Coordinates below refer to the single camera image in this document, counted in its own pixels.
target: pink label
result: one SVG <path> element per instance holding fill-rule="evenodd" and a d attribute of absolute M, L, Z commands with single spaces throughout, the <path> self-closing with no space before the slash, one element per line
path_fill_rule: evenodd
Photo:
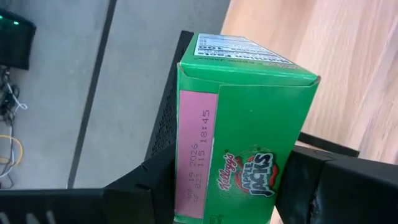
<path fill-rule="evenodd" d="M 180 91 L 175 211 L 203 218 L 217 94 Z"/>

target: green cereal box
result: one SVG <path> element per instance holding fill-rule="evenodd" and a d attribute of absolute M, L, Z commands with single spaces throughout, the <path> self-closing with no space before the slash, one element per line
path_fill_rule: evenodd
<path fill-rule="evenodd" d="M 269 222 L 319 77 L 245 39 L 195 34 L 177 72 L 175 221 Z"/>

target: yellow cable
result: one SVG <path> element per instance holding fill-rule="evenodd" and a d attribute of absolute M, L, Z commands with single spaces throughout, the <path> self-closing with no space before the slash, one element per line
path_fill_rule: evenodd
<path fill-rule="evenodd" d="M 12 136 L 6 135 L 6 134 L 0 134 L 0 138 L 11 139 L 11 140 L 15 141 L 18 144 L 20 153 L 19 153 L 18 160 L 15 163 L 15 165 L 18 165 L 21 162 L 21 160 L 22 160 L 22 156 L 24 155 L 24 147 L 22 146 L 21 142 L 18 139 L 14 138 Z M 0 161 L 9 162 L 9 159 L 8 158 L 4 158 L 4 157 L 0 157 Z"/>

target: apple jacks logo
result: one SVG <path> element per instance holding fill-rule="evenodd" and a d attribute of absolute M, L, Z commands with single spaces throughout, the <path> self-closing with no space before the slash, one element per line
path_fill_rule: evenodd
<path fill-rule="evenodd" d="M 243 163 L 242 157 L 230 153 L 224 155 L 224 169 L 219 170 L 217 179 L 221 190 L 229 190 L 230 178 L 233 175 L 236 186 L 251 195 L 271 197 L 275 194 L 272 188 L 278 175 L 278 166 L 273 153 L 258 152 Z"/>

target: gray floor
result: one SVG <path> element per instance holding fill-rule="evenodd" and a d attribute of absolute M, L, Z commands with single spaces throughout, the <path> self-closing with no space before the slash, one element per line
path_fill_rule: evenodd
<path fill-rule="evenodd" d="M 228 4 L 118 0 L 75 187 L 102 187 L 144 160 L 180 31 L 220 33 Z M 37 25 L 30 70 L 13 70 L 29 106 L 16 118 L 25 156 L 12 171 L 15 189 L 65 188 L 107 7 L 12 0 L 10 10 Z"/>

